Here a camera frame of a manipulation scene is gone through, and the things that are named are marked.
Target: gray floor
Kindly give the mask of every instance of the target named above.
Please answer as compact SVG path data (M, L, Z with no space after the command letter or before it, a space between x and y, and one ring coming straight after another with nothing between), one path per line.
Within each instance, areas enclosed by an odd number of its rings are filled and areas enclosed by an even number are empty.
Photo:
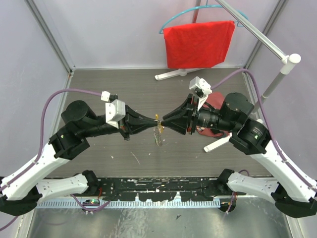
M259 198L217 208L35 209L28 238L290 238L286 216Z
M171 112L186 99L190 93L189 81L195 76L213 85L233 70L204 69L163 81L156 81L154 75L167 72L168 69L78 70L70 88L110 91L118 94L119 99L134 110L154 118L155 114L162 117ZM248 95L241 74L220 86L217 91L223 95L230 92ZM74 100L84 100L96 114L104 114L105 105L97 97L70 93L66 106ZM55 170L51 177L72 176L87 169L93 170L99 177L217 177L225 168L236 171L247 169L253 176L270 175L259 163L231 144L207 154L203 147L213 142L213 138L197 133L184 136L167 128L162 139L163 146L156 146L152 129L131 136L130 141L124 141L119 134L90 138L91 147L72 162Z

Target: red object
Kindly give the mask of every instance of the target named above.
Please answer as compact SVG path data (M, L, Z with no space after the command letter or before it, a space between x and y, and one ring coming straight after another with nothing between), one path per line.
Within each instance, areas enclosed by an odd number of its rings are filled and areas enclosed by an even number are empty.
M224 62L233 21L213 21L163 29L169 68L211 68Z
M98 199L101 197L101 194L103 193L103 188L101 187L101 188L99 188L99 196L98 196Z
M206 100L207 103L209 103L210 105L212 105L216 109L221 108L223 101L224 101L224 96L219 92L209 94L209 96ZM220 133L213 133L213 131L211 129L201 128L201 127L197 127L197 132L200 135L205 135L205 136L210 136L210 137L215 137L215 138L223 138L229 134L226 131L221 131Z

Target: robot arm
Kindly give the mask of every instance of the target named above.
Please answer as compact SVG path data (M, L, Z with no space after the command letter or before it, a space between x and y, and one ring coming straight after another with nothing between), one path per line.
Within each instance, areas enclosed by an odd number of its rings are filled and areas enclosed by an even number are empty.
M317 201L314 200L317 196L316 192L312 187L308 187L289 165L294 167L313 188L316 188L317 182L301 171L283 152L289 164L282 160L268 129L261 122L249 118L254 106L244 95L230 93L225 97L219 110L201 107L199 101L207 95L202 93L206 90L199 82L202 82L202 79L196 77L190 83L190 89L197 96L189 94L180 107L163 116L161 125L181 134L192 134L196 126L229 131L229 137L215 142L216 144L211 145L209 150L231 142L235 148L262 164L278 182L250 178L232 170L224 170L217 179L222 189L245 192L264 198L291 217L315 215L317 212Z
M105 104L105 114L102 116L96 116L83 101L72 102L67 107L61 114L65 126L49 139L40 159L35 162L35 156L13 174L0 178L0 187L6 186L1 192L0 211L19 216L48 199L73 193L91 195L97 191L99 182L92 171L49 182L43 179L89 148L87 137L120 133L125 140L129 140L130 135L157 125L155 119L133 111L116 95L110 96L108 93L107 100L110 103ZM29 168L27 172L8 183L26 168Z

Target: stand base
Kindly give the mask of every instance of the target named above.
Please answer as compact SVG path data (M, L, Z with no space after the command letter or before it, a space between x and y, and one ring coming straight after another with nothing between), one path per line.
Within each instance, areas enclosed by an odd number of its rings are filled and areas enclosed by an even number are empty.
M155 79L157 81L160 81L160 80L172 78L175 76L185 76L185 75L187 75L187 73L194 72L194 71L197 71L200 69L203 69L203 68L188 68L188 69L180 68L178 70L171 71L168 73L162 73L162 74L155 75Z

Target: red towel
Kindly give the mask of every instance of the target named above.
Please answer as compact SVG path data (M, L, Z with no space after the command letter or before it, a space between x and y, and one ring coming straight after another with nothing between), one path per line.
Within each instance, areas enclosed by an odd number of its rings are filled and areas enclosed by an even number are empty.
M169 68L211 68L225 60L233 21L213 21L163 29Z

